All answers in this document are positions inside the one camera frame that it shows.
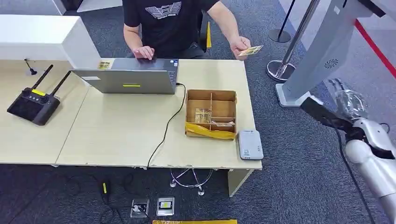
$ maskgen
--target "cable on floor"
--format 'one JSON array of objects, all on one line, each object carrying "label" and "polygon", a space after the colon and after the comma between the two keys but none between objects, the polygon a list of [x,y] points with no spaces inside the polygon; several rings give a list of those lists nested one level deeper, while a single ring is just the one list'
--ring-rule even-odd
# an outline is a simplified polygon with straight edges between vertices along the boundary
[{"label": "cable on floor", "polygon": [[360,198],[361,198],[361,201],[363,202],[363,205],[364,205],[364,207],[365,207],[366,210],[367,210],[368,217],[370,218],[370,222],[371,222],[371,224],[375,224],[373,215],[371,214],[370,208],[369,208],[368,205],[367,205],[366,199],[364,198],[363,193],[362,193],[362,191],[361,191],[361,189],[360,189],[360,187],[359,187],[359,185],[358,185],[358,183],[357,183],[357,181],[356,181],[356,179],[355,179],[355,176],[354,176],[354,174],[352,173],[351,167],[349,166],[349,163],[348,163],[347,159],[345,158],[344,150],[342,150],[343,147],[342,147],[342,138],[341,138],[341,134],[339,133],[339,130],[336,128],[334,122],[333,122],[331,119],[329,119],[328,121],[331,123],[332,127],[334,128],[334,130],[335,130],[336,133],[337,133],[337,138],[338,138],[338,143],[339,143],[339,153],[341,154],[341,157],[342,157],[342,160],[343,160],[343,162],[344,162],[344,164],[345,164],[345,166],[346,166],[346,169],[348,170],[349,175],[351,176],[352,181],[354,182],[355,187],[356,187],[356,189],[358,190],[358,193],[359,193],[359,196],[360,196]]},{"label": "cable on floor", "polygon": [[[69,194],[67,197],[74,197],[74,196],[79,195],[79,194],[82,192],[82,191],[81,191],[81,184],[80,184],[79,181],[76,181],[75,178],[77,178],[77,177],[82,177],[82,176],[88,176],[88,177],[92,178],[92,179],[97,183],[97,185],[100,184],[100,181],[99,181],[94,175],[90,175],[90,174],[81,174],[81,175],[74,175],[74,176],[66,176],[66,175],[52,174],[52,175],[48,178],[48,180],[45,182],[45,184],[34,194],[34,196],[33,196],[33,197],[32,197],[32,198],[31,198],[31,199],[30,199],[30,200],[29,200],[29,201],[28,201],[17,213],[16,213],[15,216],[13,216],[13,218],[8,222],[8,224],[11,224],[11,223],[23,212],[23,211],[25,211],[25,210],[31,205],[31,203],[32,203],[32,202],[33,202],[33,201],[34,201],[45,189],[47,189],[48,185],[49,185],[51,182],[53,182],[54,180],[56,180],[58,177],[61,177],[61,178],[64,178],[64,179],[65,179],[65,185],[66,185],[66,186],[69,185],[70,183],[73,183],[73,184],[76,185],[76,187],[77,187],[77,191],[74,192],[74,193]],[[122,180],[122,183],[120,184],[120,185],[124,188],[124,190],[125,190],[126,192],[128,192],[129,194],[131,194],[132,192],[127,188],[127,186],[128,186],[128,185],[131,185],[133,179],[134,179],[133,174],[132,174],[132,173],[129,173],[129,174],[127,174],[127,175],[124,176],[124,178],[123,178],[123,180]],[[127,224],[127,222],[122,218],[122,215],[121,215],[120,210],[121,210],[121,209],[125,209],[125,208],[131,209],[132,206],[118,206],[118,205],[113,205],[113,204],[110,204],[109,202],[106,202],[102,196],[101,196],[101,199],[102,199],[103,204],[106,205],[106,206],[108,207],[107,210],[104,210],[104,211],[100,214],[99,222],[100,222],[101,224],[109,224],[109,223],[111,223],[111,222],[114,220],[116,214],[118,215],[118,217],[120,218],[120,221],[121,221],[123,224]],[[111,212],[111,215],[109,216],[109,218],[106,218],[106,219],[105,219],[105,216],[109,213],[109,211]],[[140,210],[140,211],[143,212],[143,213],[146,215],[146,218],[148,219],[149,223],[151,223],[151,218],[149,217],[149,215],[148,215],[145,211],[143,211],[143,210]]]},{"label": "cable on floor", "polygon": [[148,160],[148,163],[147,163],[147,168],[149,168],[150,161],[151,161],[151,159],[153,158],[154,154],[156,153],[156,151],[158,150],[158,148],[159,148],[159,147],[163,144],[163,142],[165,141],[166,133],[168,132],[168,126],[169,126],[170,121],[171,121],[171,120],[182,110],[182,108],[183,108],[183,104],[184,104],[184,100],[185,100],[185,94],[186,94],[186,87],[185,87],[185,85],[183,85],[182,83],[176,83],[176,86],[183,86],[183,87],[184,87],[184,95],[183,95],[182,105],[180,106],[180,109],[179,109],[175,114],[173,114],[173,116],[168,120],[168,123],[166,123],[166,128],[165,128],[165,132],[164,132],[164,134],[163,134],[163,139],[162,139],[162,141],[158,144],[158,146],[157,146],[156,149],[153,151],[153,153],[151,154],[150,159]]}]

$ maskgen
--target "laptop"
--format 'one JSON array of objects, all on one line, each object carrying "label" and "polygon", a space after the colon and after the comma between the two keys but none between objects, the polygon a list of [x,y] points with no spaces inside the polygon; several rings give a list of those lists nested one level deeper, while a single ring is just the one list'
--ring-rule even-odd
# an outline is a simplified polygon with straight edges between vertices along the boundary
[{"label": "laptop", "polygon": [[71,69],[102,93],[175,94],[178,59],[115,58],[111,69]]}]

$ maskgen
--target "metal pole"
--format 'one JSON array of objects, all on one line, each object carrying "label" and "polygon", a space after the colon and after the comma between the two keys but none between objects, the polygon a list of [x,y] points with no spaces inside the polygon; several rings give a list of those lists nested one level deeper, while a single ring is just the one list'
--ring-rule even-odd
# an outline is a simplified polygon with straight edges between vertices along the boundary
[{"label": "metal pole", "polygon": [[291,2],[291,5],[289,7],[289,10],[287,11],[286,14],[286,18],[283,21],[282,27],[281,29],[272,29],[268,32],[268,37],[275,41],[275,42],[279,42],[279,43],[286,43],[291,39],[291,36],[288,32],[284,31],[284,27],[286,25],[287,19],[289,18],[291,9],[293,8],[294,2],[296,2],[296,0],[293,0]]},{"label": "metal pole", "polygon": [[288,78],[291,76],[291,74],[294,72],[296,67],[289,63],[291,56],[293,55],[294,49],[297,46],[297,43],[300,41],[301,36],[303,35],[305,29],[307,28],[307,25],[309,21],[312,18],[313,13],[316,10],[316,7],[318,6],[320,0],[311,0],[307,11],[305,12],[303,19],[301,20],[300,25],[298,26],[298,29],[296,31],[296,34],[294,34],[293,40],[290,43],[289,48],[287,49],[287,52],[283,58],[282,61],[280,60],[273,60],[270,61],[267,64],[267,74],[269,77],[272,79],[278,81],[278,82],[286,82]]}]

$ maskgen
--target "graphic print on t-shirt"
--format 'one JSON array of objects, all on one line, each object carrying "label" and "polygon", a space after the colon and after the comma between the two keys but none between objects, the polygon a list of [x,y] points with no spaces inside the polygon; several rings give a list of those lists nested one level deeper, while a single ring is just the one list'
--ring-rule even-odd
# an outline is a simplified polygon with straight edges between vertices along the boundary
[{"label": "graphic print on t-shirt", "polygon": [[162,6],[161,8],[157,8],[155,6],[147,7],[146,11],[150,13],[156,19],[163,19],[168,16],[175,16],[179,14],[180,9],[182,8],[182,2],[175,2],[172,5]]}]

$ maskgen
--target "gray carpet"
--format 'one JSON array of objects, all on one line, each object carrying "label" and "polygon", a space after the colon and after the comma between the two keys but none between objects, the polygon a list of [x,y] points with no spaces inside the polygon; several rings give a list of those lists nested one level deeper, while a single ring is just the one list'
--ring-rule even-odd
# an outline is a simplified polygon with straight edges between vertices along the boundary
[{"label": "gray carpet", "polygon": [[[50,179],[47,188],[18,216],[13,223],[93,224],[106,209],[98,194],[97,184],[86,174],[112,180],[112,204],[128,206],[132,198],[149,197],[155,202],[159,196],[175,196],[176,214],[155,217],[155,203],[149,215],[167,220],[238,219],[240,224],[363,224],[369,223],[367,212],[353,182],[342,163],[337,149],[335,132],[321,126],[300,109],[284,109],[278,105],[275,82],[265,74],[268,61],[281,59],[288,44],[272,42],[266,36],[269,29],[278,27],[284,11],[277,0],[225,0],[235,13],[241,35],[252,45],[264,47],[246,60],[256,128],[261,133],[265,158],[263,170],[254,172],[239,192],[227,195],[226,171],[214,172],[205,185],[206,194],[198,196],[195,189],[169,187],[167,169],[144,171],[133,168],[59,167],[32,165],[0,166],[0,223],[8,223],[23,205]],[[122,8],[111,8],[79,14],[102,57],[124,57],[128,53],[122,37]],[[288,23],[287,30],[294,30]],[[232,59],[228,43],[216,25],[212,26],[213,59]],[[292,62],[298,64],[305,54],[300,44]],[[323,84],[312,91],[334,107]],[[123,177],[134,174],[127,193],[120,183]],[[66,183],[62,175],[77,175],[76,183]],[[376,223],[388,223],[381,207],[361,183]],[[128,209],[121,215],[128,223],[145,220],[128,219]],[[115,217],[110,223],[121,223]]]}]

